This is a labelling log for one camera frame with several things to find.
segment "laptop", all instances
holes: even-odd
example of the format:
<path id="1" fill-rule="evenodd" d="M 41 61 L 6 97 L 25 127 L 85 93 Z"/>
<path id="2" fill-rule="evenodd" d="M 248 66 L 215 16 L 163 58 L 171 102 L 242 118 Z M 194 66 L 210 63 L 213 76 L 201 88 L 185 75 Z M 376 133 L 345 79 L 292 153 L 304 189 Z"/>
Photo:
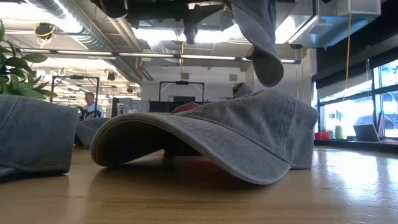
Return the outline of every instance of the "laptop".
<path id="1" fill-rule="evenodd" d="M 355 125 L 354 130 L 358 141 L 380 142 L 373 124 Z"/>

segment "white shirt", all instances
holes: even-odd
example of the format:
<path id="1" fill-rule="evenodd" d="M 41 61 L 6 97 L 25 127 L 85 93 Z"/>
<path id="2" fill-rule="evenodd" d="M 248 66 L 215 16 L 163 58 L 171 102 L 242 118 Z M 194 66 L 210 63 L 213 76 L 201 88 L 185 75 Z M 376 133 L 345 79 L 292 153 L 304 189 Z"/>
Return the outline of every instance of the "white shirt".
<path id="1" fill-rule="evenodd" d="M 86 105 L 85 106 L 85 110 L 87 110 L 88 113 L 94 111 L 95 110 L 95 103 L 93 103 L 92 105 Z M 97 118 L 104 118 L 105 117 L 104 110 L 102 109 L 102 107 L 100 105 L 97 105 L 97 111 L 101 113 L 101 116 L 97 115 Z M 86 116 L 86 119 L 92 119 L 92 118 L 94 118 L 94 113 Z"/>

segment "cap brim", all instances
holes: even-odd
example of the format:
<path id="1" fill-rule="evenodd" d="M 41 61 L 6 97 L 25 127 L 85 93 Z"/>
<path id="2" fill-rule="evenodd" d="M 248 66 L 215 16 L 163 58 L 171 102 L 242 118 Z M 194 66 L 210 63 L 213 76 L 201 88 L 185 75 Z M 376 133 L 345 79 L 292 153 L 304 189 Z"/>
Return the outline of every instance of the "cap brim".
<path id="1" fill-rule="evenodd" d="M 254 184 L 272 184 L 290 169 L 288 163 L 228 128 L 164 114 L 132 113 L 111 119 L 97 132 L 91 156 L 101 166 L 116 166 L 161 150 L 170 135 Z"/>
<path id="2" fill-rule="evenodd" d="M 248 55 L 258 80 L 264 86 L 275 86 L 284 76 L 284 67 L 278 58 L 274 42 L 258 21 L 239 6 L 232 4 L 232 12 L 245 38 L 262 52 L 262 55 Z"/>
<path id="3" fill-rule="evenodd" d="M 15 174 L 16 172 L 17 172 L 17 170 L 15 170 L 14 168 L 0 166 L 0 177 L 9 175 L 9 174 Z"/>

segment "desk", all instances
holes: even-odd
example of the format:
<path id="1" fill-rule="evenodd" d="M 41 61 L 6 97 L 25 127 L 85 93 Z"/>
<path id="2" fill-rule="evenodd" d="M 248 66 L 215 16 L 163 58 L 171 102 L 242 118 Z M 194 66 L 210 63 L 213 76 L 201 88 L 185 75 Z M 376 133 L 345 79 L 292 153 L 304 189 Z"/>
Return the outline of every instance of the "desk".
<path id="1" fill-rule="evenodd" d="M 75 149 L 71 171 L 0 183 L 0 223 L 398 223 L 393 154 L 316 147 L 312 170 L 256 186 L 203 157 L 121 169 Z"/>

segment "table surface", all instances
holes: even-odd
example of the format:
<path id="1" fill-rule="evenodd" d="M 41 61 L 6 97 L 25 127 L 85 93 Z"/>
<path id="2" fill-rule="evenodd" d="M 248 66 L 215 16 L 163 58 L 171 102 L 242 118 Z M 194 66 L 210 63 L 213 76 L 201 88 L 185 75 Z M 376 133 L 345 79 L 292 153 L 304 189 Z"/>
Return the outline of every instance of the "table surface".
<path id="1" fill-rule="evenodd" d="M 398 156 L 316 147 L 311 170 L 268 186 L 204 157 L 118 169 L 75 149 L 71 171 L 0 183 L 0 223 L 398 223 Z"/>

